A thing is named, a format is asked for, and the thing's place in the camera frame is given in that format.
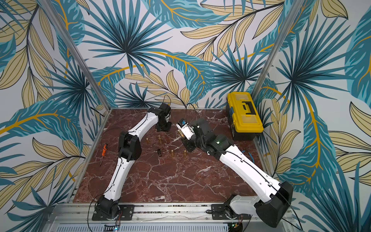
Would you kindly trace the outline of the aluminium corner post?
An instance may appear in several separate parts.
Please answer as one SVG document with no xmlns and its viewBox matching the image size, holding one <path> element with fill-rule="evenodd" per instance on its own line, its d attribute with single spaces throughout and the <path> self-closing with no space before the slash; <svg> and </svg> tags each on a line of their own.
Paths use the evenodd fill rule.
<svg viewBox="0 0 371 232">
<path fill-rule="evenodd" d="M 83 59 L 83 56 L 78 51 L 77 46 L 75 45 L 75 42 L 73 41 L 71 35 L 69 34 L 68 30 L 65 28 L 65 26 L 62 23 L 62 19 L 60 16 L 58 16 L 58 13 L 56 9 L 53 7 L 51 1 L 47 0 L 40 0 L 39 1 L 43 9 L 46 11 L 46 14 L 52 24 L 55 26 L 56 31 L 61 36 L 62 40 L 66 44 L 67 48 L 69 49 L 71 55 L 73 56 L 74 60 L 79 65 L 81 71 L 85 75 L 86 79 L 91 85 L 91 88 L 95 91 L 100 103 L 103 105 L 106 111 L 111 110 L 110 104 L 107 102 L 106 98 L 102 94 L 102 91 L 100 90 L 97 82 L 95 81 L 90 69 L 88 68 L 86 62 Z"/>
<path fill-rule="evenodd" d="M 275 58 L 275 56 L 278 54 L 288 32 L 290 31 L 291 25 L 294 23 L 295 18 L 300 11 L 300 8 L 302 7 L 304 0 L 300 1 L 294 1 L 292 4 L 292 7 L 288 13 L 287 18 L 285 19 L 283 23 L 283 27 L 280 31 L 280 33 L 277 35 L 277 38 L 275 40 L 275 43 L 273 44 L 273 47 L 269 53 L 269 56 L 266 60 L 266 63 L 264 67 L 262 68 L 262 71 L 260 73 L 260 76 L 258 77 L 257 81 L 255 82 L 254 89 L 252 90 L 251 97 L 253 100 L 255 100 L 258 97 L 259 91 L 264 83 L 264 80 L 269 72 L 269 68 L 271 67 L 271 64 Z"/>
</svg>

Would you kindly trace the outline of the aluminium frame rail front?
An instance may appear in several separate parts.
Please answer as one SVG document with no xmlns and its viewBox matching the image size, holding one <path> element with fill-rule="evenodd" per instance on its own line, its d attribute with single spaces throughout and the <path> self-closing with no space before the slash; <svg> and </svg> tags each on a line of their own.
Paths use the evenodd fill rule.
<svg viewBox="0 0 371 232">
<path fill-rule="evenodd" d="M 241 223 L 244 232 L 296 232 L 294 218 L 287 213 L 277 228 L 257 216 L 218 219 L 208 214 L 212 203 L 134 203 L 131 220 L 93 221 L 93 205 L 59 204 L 43 228 L 44 232 L 103 232 L 118 225 L 118 232 L 227 232 Z"/>
</svg>

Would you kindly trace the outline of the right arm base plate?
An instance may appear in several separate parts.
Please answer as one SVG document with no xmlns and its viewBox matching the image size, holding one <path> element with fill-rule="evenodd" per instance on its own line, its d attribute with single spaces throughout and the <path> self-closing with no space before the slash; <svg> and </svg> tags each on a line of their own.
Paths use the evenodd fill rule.
<svg viewBox="0 0 371 232">
<path fill-rule="evenodd" d="M 237 219 L 251 219 L 250 214 L 237 214 L 231 207 L 224 204 L 212 204 L 208 212 L 212 215 L 213 220 L 237 220 Z"/>
</svg>

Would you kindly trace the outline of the yellow black toolbox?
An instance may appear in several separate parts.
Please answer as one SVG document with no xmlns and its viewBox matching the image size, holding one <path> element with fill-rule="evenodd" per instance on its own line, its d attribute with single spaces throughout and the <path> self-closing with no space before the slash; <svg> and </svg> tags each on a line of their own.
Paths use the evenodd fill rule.
<svg viewBox="0 0 371 232">
<path fill-rule="evenodd" d="M 263 132 L 263 123 L 250 93 L 228 93 L 226 111 L 234 141 L 252 141 Z"/>
</svg>

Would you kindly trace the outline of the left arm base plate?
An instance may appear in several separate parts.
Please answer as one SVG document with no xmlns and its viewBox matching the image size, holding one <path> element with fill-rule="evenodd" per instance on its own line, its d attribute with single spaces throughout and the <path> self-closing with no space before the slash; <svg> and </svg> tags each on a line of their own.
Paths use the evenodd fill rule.
<svg viewBox="0 0 371 232">
<path fill-rule="evenodd" d="M 113 208 L 97 205 L 92 216 L 93 221 L 131 221 L 134 205 L 114 205 Z"/>
</svg>

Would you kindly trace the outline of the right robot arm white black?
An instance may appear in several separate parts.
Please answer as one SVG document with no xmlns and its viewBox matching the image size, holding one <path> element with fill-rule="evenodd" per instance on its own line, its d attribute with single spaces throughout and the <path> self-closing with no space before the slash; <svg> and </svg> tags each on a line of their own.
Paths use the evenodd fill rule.
<svg viewBox="0 0 371 232">
<path fill-rule="evenodd" d="M 288 182 L 280 183 L 266 174 L 231 139 L 223 134 L 216 135 L 205 119 L 191 123 L 181 119 L 176 126 L 187 151 L 199 148 L 216 158 L 231 168 L 257 194 L 256 197 L 233 194 L 216 211 L 217 218 L 236 219 L 255 215 L 268 226 L 276 228 L 291 206 L 293 187 Z"/>
</svg>

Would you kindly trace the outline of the orange handled screwdriver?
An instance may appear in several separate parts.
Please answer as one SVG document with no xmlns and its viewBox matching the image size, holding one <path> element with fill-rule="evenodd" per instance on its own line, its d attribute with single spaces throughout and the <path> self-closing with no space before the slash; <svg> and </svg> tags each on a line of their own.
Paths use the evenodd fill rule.
<svg viewBox="0 0 371 232">
<path fill-rule="evenodd" d="M 104 144 L 103 147 L 102 147 L 102 154 L 101 154 L 101 161 L 100 161 L 100 166 L 102 165 L 102 162 L 103 162 L 103 159 L 106 155 L 106 152 L 108 150 L 108 145 L 107 144 Z"/>
</svg>

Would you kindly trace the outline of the aluminium corner post right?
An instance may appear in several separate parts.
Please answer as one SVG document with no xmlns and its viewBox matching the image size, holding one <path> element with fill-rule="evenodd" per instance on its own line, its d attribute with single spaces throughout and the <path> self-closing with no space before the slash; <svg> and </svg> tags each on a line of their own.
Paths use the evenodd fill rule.
<svg viewBox="0 0 371 232">
<path fill-rule="evenodd" d="M 283 27 L 280 31 L 280 33 L 277 35 L 277 38 L 275 40 L 275 43 L 273 44 L 273 47 L 269 53 L 269 56 L 266 60 L 266 63 L 264 67 L 262 68 L 262 71 L 260 73 L 260 76 L 258 77 L 257 81 L 255 82 L 254 89 L 252 90 L 251 97 L 253 100 L 255 100 L 258 97 L 259 91 L 264 83 L 264 80 L 269 72 L 269 68 L 271 67 L 271 64 L 275 58 L 275 56 L 278 54 L 288 32 L 290 31 L 291 25 L 294 23 L 295 18 L 300 11 L 300 8 L 302 7 L 304 0 L 300 1 L 294 1 L 292 4 L 292 7 L 288 13 L 287 18 L 285 19 L 283 23 Z"/>
</svg>

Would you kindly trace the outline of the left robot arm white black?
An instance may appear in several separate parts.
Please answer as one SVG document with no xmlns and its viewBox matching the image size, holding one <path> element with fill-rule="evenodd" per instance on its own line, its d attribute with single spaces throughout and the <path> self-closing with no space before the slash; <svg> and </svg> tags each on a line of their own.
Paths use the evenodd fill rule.
<svg viewBox="0 0 371 232">
<path fill-rule="evenodd" d="M 120 215 L 119 199 L 130 168 L 142 153 L 141 140 L 155 127 L 157 131 L 171 129 L 171 107 L 162 103 L 160 107 L 149 108 L 146 116 L 129 131 L 123 131 L 118 139 L 118 160 L 114 174 L 104 193 L 99 197 L 95 211 L 102 213 L 108 220 Z"/>
</svg>

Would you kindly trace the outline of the aluminium corner post left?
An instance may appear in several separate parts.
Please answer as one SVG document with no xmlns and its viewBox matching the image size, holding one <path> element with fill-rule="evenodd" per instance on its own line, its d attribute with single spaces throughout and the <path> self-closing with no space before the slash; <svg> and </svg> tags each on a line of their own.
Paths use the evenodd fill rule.
<svg viewBox="0 0 371 232">
<path fill-rule="evenodd" d="M 77 46 L 75 45 L 75 42 L 73 41 L 71 35 L 69 34 L 68 30 L 65 28 L 65 26 L 62 23 L 62 19 L 60 16 L 58 16 L 58 13 L 56 9 L 53 7 L 51 1 L 47 0 L 40 0 L 39 1 L 43 9 L 46 11 L 46 14 L 52 24 L 55 26 L 56 31 L 61 36 L 62 40 L 66 44 L 67 48 L 69 49 L 71 55 L 73 56 L 74 60 L 79 65 L 81 71 L 85 75 L 86 79 L 91 85 L 91 88 L 95 91 L 100 103 L 103 105 L 106 111 L 111 110 L 110 104 L 107 102 L 106 98 L 102 94 L 102 91 L 100 90 L 97 82 L 95 81 L 90 69 L 88 68 L 86 62 L 83 59 L 83 56 L 78 51 Z"/>
</svg>

